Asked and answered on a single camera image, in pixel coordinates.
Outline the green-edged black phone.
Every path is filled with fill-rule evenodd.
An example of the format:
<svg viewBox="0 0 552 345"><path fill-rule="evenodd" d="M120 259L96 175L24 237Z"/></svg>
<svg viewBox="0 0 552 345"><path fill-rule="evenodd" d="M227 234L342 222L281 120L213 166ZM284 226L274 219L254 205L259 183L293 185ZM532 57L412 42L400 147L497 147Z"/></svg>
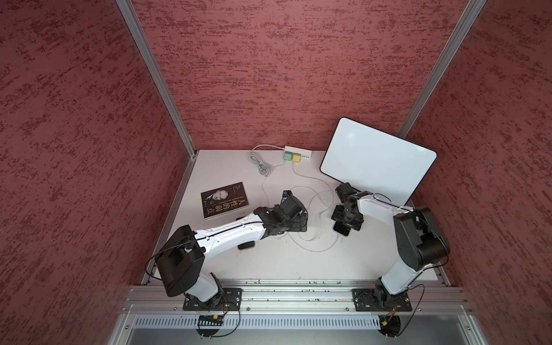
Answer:
<svg viewBox="0 0 552 345"><path fill-rule="evenodd" d="M347 224L345 224L342 221L335 221L333 230L343 237L348 237L351 231L351 227L349 227Z"/></svg>

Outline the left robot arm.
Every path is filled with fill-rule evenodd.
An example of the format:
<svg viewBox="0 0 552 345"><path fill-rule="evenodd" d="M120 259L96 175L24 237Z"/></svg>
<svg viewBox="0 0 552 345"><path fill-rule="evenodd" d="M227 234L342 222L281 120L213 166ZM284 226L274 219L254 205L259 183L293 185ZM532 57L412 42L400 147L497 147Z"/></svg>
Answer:
<svg viewBox="0 0 552 345"><path fill-rule="evenodd" d="M224 289L214 273L203 271L206 262L243 244L286 232L305 232L307 223L307 208L291 191L284 191L279 204L256 208L223 226L203 230L179 227L152 260L168 297L188 295L204 308L213 308L224 297Z"/></svg>

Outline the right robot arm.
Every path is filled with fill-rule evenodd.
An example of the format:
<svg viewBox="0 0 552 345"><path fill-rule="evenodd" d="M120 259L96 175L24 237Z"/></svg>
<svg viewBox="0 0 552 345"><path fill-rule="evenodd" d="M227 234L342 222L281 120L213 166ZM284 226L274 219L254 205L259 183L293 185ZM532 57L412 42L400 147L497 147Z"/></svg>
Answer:
<svg viewBox="0 0 552 345"><path fill-rule="evenodd" d="M331 219L333 230L347 237L359 231L369 216L395 230L399 258L391 269L376 280L373 289L360 293L356 300L366 301L371 308L388 311L407 298L411 284L426 270L449 257L450 247L432 211L427 208L397 206L380 194L357 191L348 183L335 189L340 204Z"/></svg>

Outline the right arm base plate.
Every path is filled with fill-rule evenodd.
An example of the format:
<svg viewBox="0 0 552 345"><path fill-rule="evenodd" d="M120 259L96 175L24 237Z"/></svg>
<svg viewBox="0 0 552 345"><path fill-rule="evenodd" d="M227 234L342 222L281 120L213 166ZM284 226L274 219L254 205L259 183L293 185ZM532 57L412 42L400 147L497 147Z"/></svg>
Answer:
<svg viewBox="0 0 552 345"><path fill-rule="evenodd" d="M357 312L410 312L413 310L408 293L385 293L380 288L353 289L352 299Z"/></svg>

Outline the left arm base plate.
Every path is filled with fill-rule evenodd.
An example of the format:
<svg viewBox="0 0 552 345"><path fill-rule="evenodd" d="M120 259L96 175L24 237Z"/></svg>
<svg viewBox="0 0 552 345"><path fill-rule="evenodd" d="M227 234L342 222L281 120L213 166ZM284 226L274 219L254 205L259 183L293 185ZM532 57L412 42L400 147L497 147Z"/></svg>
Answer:
<svg viewBox="0 0 552 345"><path fill-rule="evenodd" d="M239 311L242 302L241 288L226 287L206 302L201 302L195 296L185 295L184 311Z"/></svg>

